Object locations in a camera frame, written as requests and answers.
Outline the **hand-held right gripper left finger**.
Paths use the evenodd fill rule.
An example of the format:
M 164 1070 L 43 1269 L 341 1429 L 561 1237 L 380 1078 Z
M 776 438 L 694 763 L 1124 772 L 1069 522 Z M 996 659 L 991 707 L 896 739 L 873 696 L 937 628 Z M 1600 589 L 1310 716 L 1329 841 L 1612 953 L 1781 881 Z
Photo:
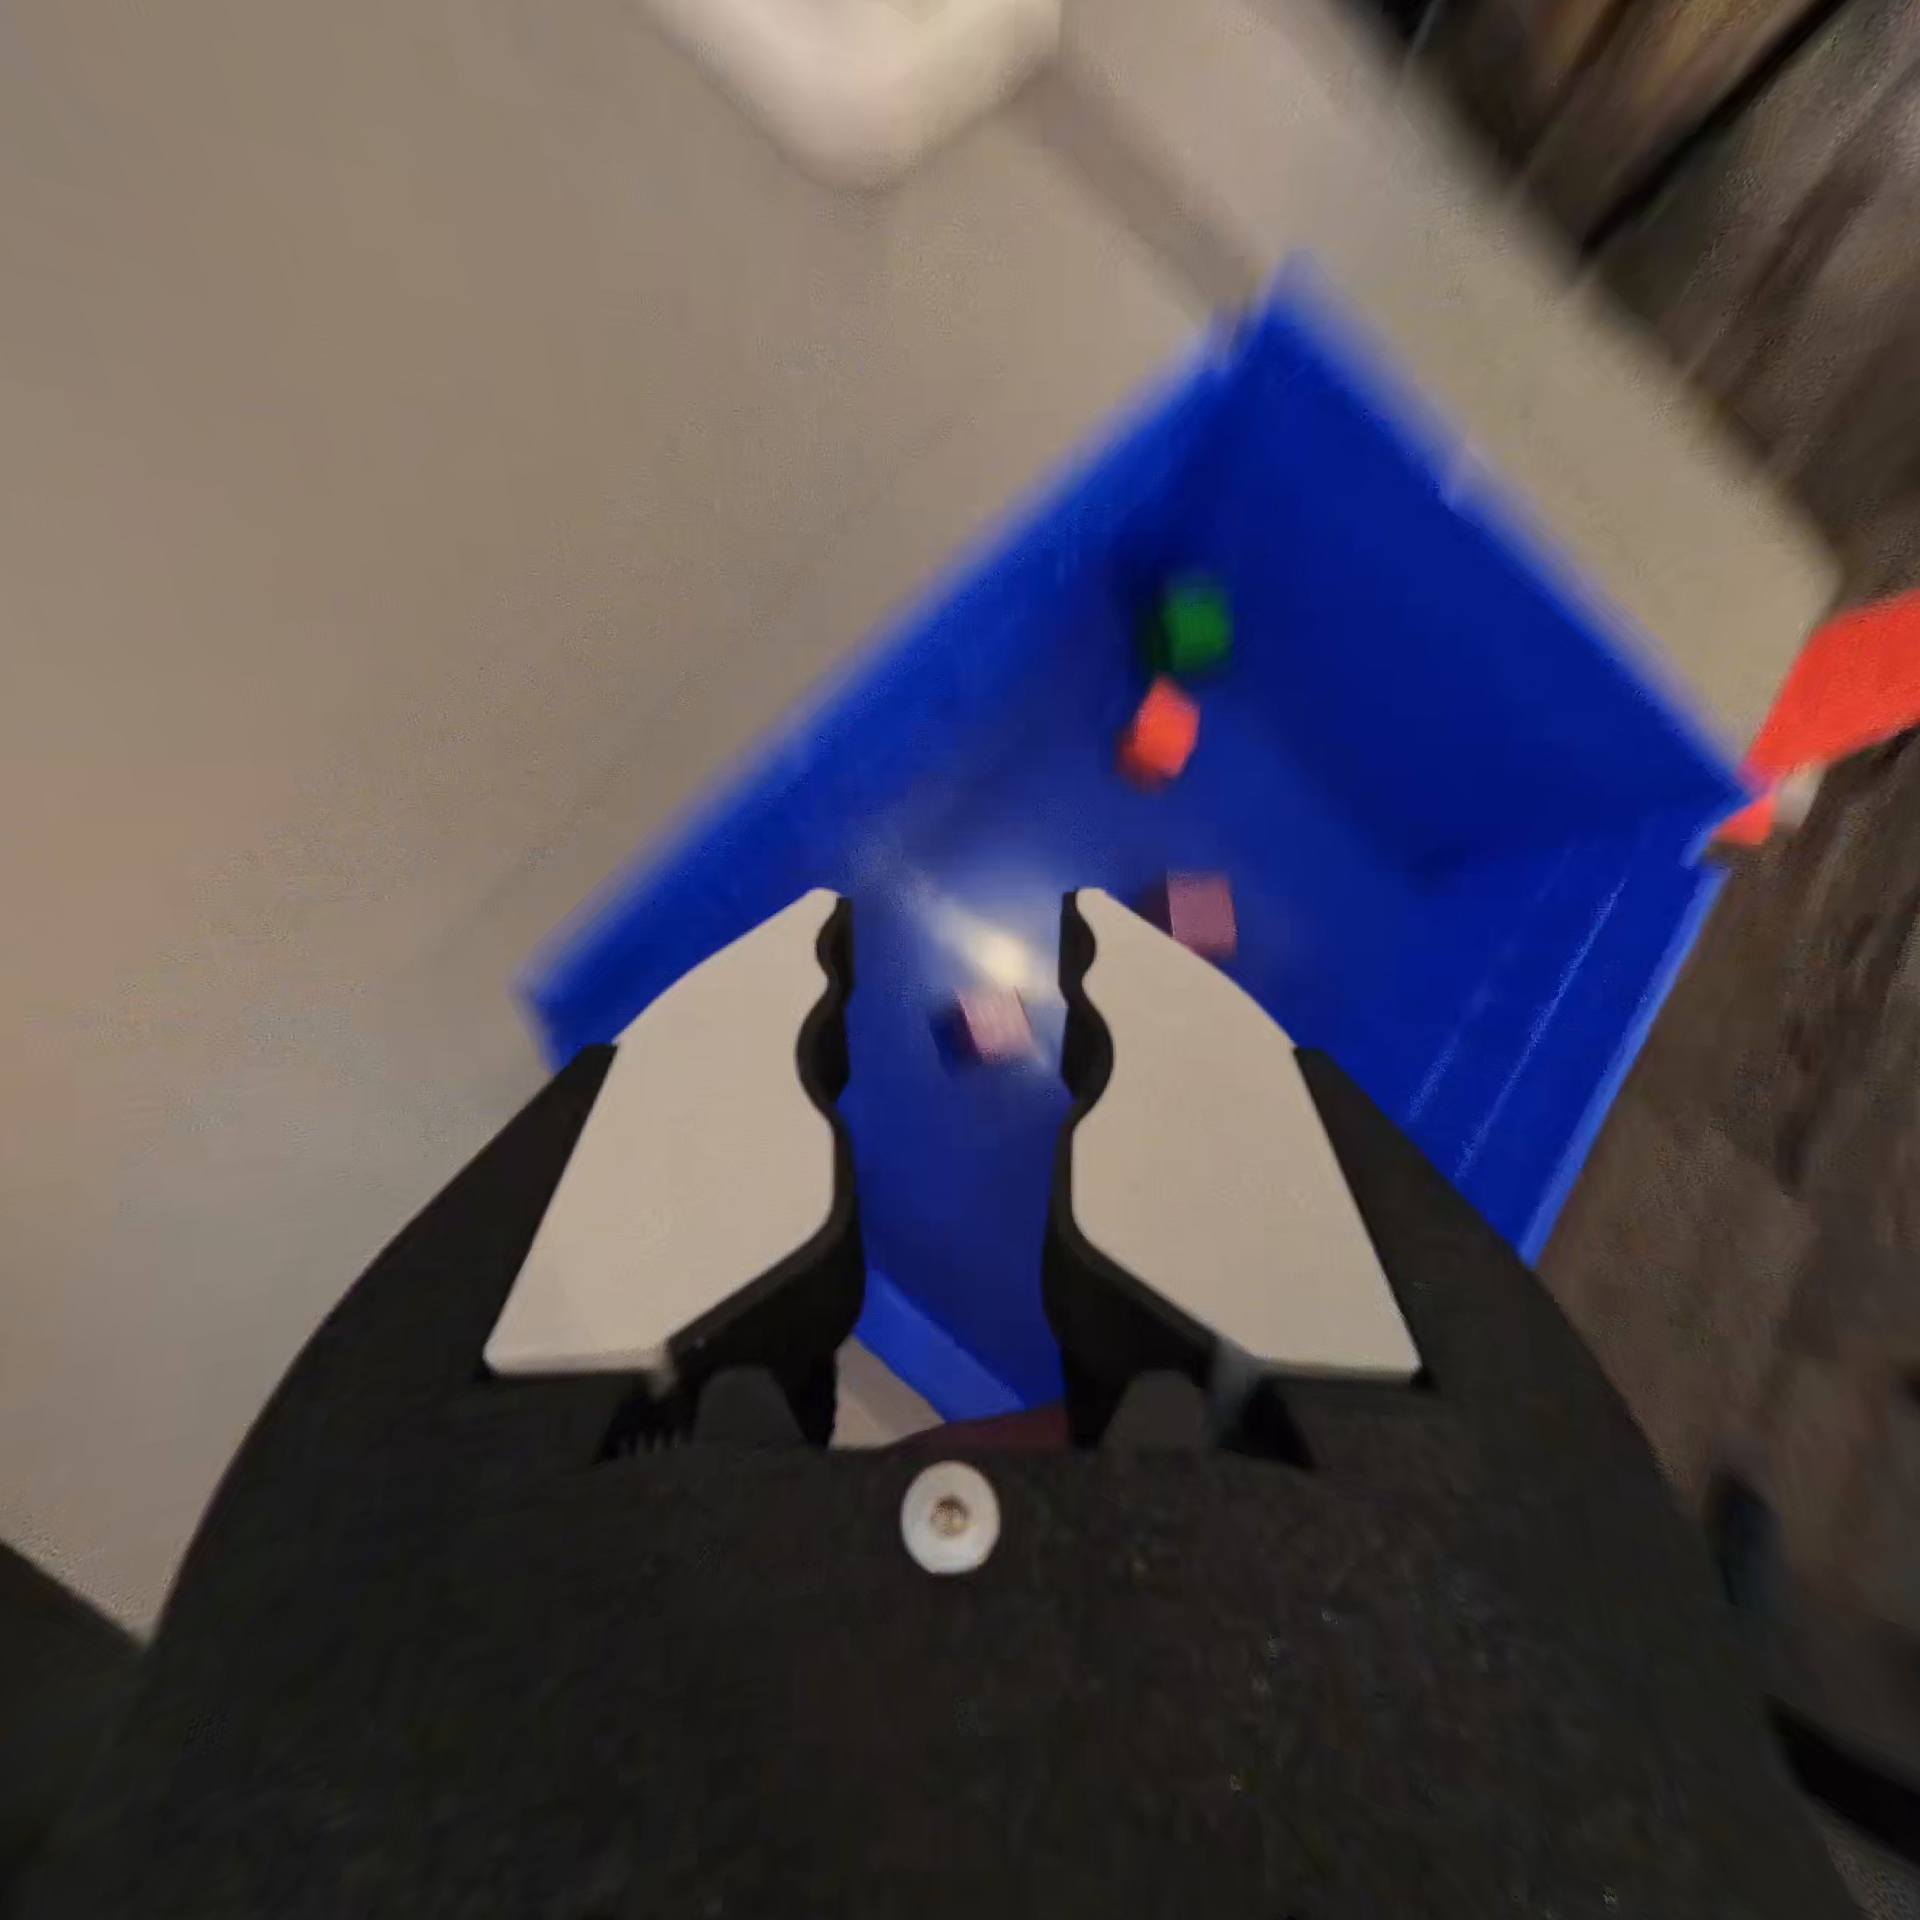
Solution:
M 638 1377 L 694 1423 L 749 1371 L 829 1447 L 867 1307 L 851 901 L 810 889 L 616 1033 L 588 1120 L 485 1346 L 493 1377 Z

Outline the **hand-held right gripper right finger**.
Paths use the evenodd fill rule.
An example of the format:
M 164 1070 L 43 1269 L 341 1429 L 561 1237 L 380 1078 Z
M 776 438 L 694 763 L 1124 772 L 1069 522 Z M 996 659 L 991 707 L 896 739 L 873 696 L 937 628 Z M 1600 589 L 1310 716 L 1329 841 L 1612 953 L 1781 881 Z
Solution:
M 1043 1311 L 1070 1441 L 1159 1377 L 1203 1441 L 1277 1381 L 1410 1388 L 1416 1338 L 1287 1029 L 1103 889 L 1060 897 L 1057 962 Z

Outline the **red wooden cube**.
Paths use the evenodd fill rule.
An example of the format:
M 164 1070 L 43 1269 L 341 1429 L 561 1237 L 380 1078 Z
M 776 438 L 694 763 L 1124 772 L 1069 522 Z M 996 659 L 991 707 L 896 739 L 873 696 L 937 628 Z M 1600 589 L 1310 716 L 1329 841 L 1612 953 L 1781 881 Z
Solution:
M 1157 675 L 1127 732 L 1121 734 L 1116 767 L 1140 789 L 1164 789 L 1182 781 L 1203 734 L 1203 707 L 1169 675 Z

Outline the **green wooden cube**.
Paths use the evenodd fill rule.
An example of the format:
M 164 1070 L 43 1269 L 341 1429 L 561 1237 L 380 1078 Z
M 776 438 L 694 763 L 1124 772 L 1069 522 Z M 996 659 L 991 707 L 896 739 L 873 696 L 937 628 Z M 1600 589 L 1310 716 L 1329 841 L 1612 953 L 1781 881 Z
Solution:
M 1215 679 L 1230 670 L 1236 647 L 1236 602 L 1222 579 L 1182 572 L 1159 580 L 1143 628 L 1143 653 L 1157 675 Z

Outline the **blue plastic bin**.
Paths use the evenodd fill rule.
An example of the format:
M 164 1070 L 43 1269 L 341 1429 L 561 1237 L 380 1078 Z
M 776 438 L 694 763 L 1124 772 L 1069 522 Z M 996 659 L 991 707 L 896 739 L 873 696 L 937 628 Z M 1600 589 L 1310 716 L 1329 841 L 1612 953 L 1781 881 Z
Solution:
M 1153 591 L 1222 579 L 1182 781 L 1116 767 Z M 1043 1317 L 1060 895 L 1227 875 L 1227 973 L 1539 1260 L 1716 897 L 1736 767 L 1292 265 L 839 667 L 522 985 L 550 1064 L 808 889 L 851 901 L 856 1337 L 937 1414 L 1060 1396 Z M 1039 1058 L 930 1016 L 1025 995 Z

